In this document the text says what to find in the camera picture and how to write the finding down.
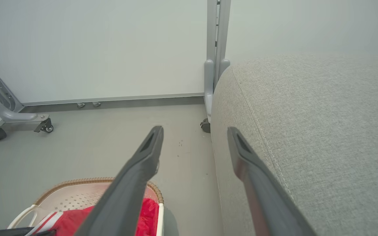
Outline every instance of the sofa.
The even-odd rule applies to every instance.
[[[378,235],[378,55],[279,55],[223,72],[211,137],[224,234],[254,235],[228,127],[318,235]]]

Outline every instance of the basket rim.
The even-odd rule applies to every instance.
[[[68,186],[74,186],[74,185],[80,185],[80,184],[102,184],[102,183],[111,183],[113,182],[115,178],[114,177],[101,177],[101,178],[79,178],[79,179],[73,179],[69,181],[61,182],[57,185],[55,185],[53,188],[46,191],[44,194],[42,194],[36,202],[34,202],[34,205],[40,205],[43,200],[45,200],[49,195],[54,193],[55,191],[65,188]],[[150,187],[157,195],[158,202],[164,203],[164,199],[162,197],[161,191],[158,189],[158,187],[153,183],[148,181],[147,186]]]

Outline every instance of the basket handle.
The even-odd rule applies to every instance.
[[[30,221],[29,227],[34,223],[37,217],[37,211],[36,208],[38,208],[37,205],[32,205],[29,208],[25,209],[22,213],[17,215],[17,217],[11,222],[11,224],[7,227],[7,229],[15,228],[17,225],[31,212],[34,212],[33,219]]]

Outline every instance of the floor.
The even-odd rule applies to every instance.
[[[44,191],[77,178],[116,176],[155,125],[164,127],[159,171],[165,235],[223,235],[211,136],[200,128],[203,98],[26,108],[50,114],[54,131],[5,125],[0,141],[0,229]]]

